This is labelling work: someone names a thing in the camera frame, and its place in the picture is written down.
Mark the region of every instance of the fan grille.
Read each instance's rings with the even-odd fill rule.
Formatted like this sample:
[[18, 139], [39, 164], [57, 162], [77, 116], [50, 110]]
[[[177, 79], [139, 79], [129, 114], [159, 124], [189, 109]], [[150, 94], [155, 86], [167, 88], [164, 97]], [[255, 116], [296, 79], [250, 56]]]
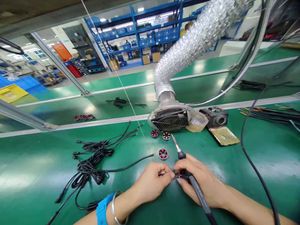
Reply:
[[152, 122], [158, 129], [164, 131], [178, 130], [182, 127], [188, 126], [188, 118], [183, 114], [165, 116]]

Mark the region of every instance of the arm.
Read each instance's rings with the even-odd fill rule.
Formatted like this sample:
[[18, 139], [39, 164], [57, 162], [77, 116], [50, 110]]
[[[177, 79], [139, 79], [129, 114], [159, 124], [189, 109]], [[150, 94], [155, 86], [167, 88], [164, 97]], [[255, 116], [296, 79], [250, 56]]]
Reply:
[[[205, 199], [210, 207], [223, 208], [234, 214], [247, 225], [273, 225], [272, 210], [223, 184], [202, 162], [186, 154], [187, 158], [176, 162], [174, 169], [187, 169], [198, 181]], [[193, 187], [183, 179], [177, 179], [185, 193], [197, 204], [199, 200]], [[295, 222], [279, 215], [281, 225], [297, 225]]]
[[[164, 176], [158, 176], [166, 170]], [[175, 174], [164, 163], [152, 162], [148, 164], [135, 184], [115, 199], [115, 215], [112, 214], [112, 202], [106, 208], [106, 221], [108, 225], [115, 225], [114, 217], [122, 223], [126, 217], [141, 204], [155, 200], [171, 183]], [[74, 225], [97, 225], [96, 210], [83, 217]]]

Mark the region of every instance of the person's left hand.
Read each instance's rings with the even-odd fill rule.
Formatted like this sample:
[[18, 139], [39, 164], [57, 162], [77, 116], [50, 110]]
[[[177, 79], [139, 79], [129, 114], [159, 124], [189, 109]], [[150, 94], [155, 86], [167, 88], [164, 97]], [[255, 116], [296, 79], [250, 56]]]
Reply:
[[146, 203], [155, 200], [171, 183], [175, 174], [172, 169], [161, 162], [151, 162], [144, 169], [135, 184], [131, 187], [135, 195], [138, 196], [140, 203]]

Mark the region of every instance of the yellow crate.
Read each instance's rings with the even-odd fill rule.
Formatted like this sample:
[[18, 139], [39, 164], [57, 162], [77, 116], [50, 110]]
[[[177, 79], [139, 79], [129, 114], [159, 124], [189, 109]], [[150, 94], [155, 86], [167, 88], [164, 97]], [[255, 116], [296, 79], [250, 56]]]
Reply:
[[16, 84], [0, 88], [0, 99], [7, 103], [11, 103], [25, 95], [28, 95], [28, 92], [24, 91]]
[[180, 31], [180, 37], [185, 33], [186, 31]]

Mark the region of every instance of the hand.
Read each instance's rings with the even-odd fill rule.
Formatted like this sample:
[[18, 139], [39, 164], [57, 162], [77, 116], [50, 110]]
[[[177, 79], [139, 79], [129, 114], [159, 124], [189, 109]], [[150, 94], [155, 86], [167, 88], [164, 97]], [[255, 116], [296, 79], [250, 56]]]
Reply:
[[[224, 208], [227, 205], [227, 199], [231, 192], [225, 184], [223, 184], [204, 163], [198, 161], [190, 154], [186, 154], [187, 158], [176, 162], [174, 169], [179, 172], [186, 169], [194, 175], [200, 188], [204, 194], [208, 205], [213, 208]], [[177, 179], [185, 193], [187, 193], [198, 205], [199, 199], [194, 188], [184, 179]]]
[[[163, 176], [158, 176], [162, 170], [168, 172]], [[171, 183], [175, 174], [172, 169], [164, 163], [151, 162], [144, 169], [135, 184], [131, 187], [135, 195], [141, 200], [140, 204], [156, 199], [165, 187]]]

